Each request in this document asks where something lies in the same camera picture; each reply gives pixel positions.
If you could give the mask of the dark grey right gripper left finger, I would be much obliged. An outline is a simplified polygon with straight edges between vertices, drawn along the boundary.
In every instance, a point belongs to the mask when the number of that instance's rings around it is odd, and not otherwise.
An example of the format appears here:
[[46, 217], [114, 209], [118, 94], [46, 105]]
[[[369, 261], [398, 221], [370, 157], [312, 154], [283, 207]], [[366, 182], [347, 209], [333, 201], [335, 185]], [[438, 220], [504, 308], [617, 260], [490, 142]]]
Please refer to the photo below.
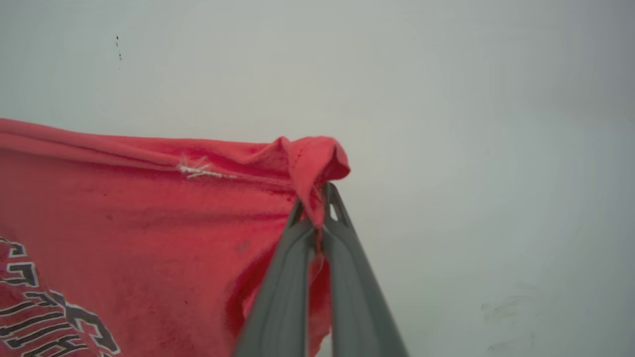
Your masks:
[[316, 229], [297, 199], [254, 299], [234, 357], [306, 357]]

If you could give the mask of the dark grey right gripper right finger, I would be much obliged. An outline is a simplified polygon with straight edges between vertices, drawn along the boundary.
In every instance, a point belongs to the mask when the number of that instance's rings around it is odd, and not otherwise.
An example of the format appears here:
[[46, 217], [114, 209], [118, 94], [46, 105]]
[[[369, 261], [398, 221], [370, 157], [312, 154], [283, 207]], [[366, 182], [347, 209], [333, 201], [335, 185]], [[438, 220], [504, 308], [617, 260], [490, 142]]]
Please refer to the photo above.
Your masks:
[[342, 197], [332, 183], [322, 191], [321, 245], [330, 266], [332, 355], [408, 356]]

